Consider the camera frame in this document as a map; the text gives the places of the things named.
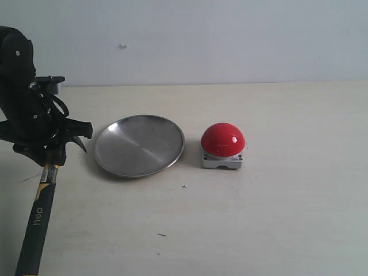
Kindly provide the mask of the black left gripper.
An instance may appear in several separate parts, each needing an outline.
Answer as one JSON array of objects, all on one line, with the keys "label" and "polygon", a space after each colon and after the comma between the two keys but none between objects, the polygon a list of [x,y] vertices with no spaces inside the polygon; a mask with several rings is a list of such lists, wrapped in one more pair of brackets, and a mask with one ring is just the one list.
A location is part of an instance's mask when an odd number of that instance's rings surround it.
[{"label": "black left gripper", "polygon": [[45,148],[53,148],[53,164],[64,166],[66,142],[70,136],[90,139],[93,127],[90,122],[70,119],[65,103],[56,95],[42,93],[36,86],[1,86],[1,110],[6,120],[1,122],[1,139],[18,143],[15,153],[26,156],[39,166],[45,165]]}]

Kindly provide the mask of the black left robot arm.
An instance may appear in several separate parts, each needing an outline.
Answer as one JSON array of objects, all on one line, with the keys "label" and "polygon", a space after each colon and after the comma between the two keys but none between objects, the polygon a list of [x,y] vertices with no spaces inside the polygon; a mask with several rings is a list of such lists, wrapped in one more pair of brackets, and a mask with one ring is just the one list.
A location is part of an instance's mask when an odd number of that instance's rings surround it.
[{"label": "black left robot arm", "polygon": [[63,166],[66,144],[85,149],[89,122],[69,118],[65,103],[57,97],[63,76],[36,76],[33,44],[19,30],[1,27],[1,140],[13,143],[13,151],[38,165]]}]

